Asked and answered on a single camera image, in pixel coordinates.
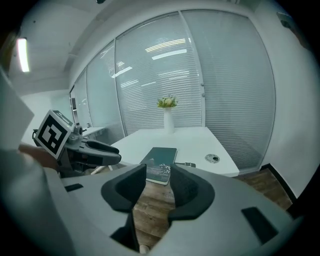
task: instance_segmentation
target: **wooden floor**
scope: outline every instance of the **wooden floor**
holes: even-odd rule
[[[235,177],[247,183],[286,210],[292,203],[269,169]],[[170,185],[147,181],[133,209],[137,239],[140,245],[152,248],[169,228],[168,213],[175,208]]]

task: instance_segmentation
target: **window blinds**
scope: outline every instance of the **window blinds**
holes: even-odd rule
[[[257,169],[275,115],[270,61],[246,17],[223,11],[182,12],[199,54],[205,124],[242,170]]]
[[[80,125],[83,129],[87,127],[87,124],[92,126],[87,99],[86,70],[82,72],[74,83],[74,95]]]
[[[86,68],[87,97],[93,127],[107,127],[110,144],[124,138],[115,82],[112,41]]]
[[[201,126],[200,83],[193,42],[181,17],[169,14],[149,20],[115,42],[115,79],[127,135],[139,129],[163,128],[157,99],[173,95],[175,127]]]

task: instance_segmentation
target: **flower vase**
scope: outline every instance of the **flower vase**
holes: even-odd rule
[[[175,131],[174,118],[171,112],[172,107],[164,107],[163,123],[166,134],[173,134]]]

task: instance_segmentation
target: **notebook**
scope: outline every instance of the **notebook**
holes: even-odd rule
[[[170,165],[175,162],[177,149],[153,147],[140,162],[146,164],[146,180],[167,185],[170,179]]]

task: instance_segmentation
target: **ceiling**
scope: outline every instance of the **ceiling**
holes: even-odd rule
[[[112,14],[111,10],[125,1],[106,0],[102,4],[96,0],[39,1],[25,15],[19,35],[27,38],[30,72],[21,71],[17,49],[13,50],[8,75],[16,91],[24,95],[67,89],[69,70],[79,50]]]

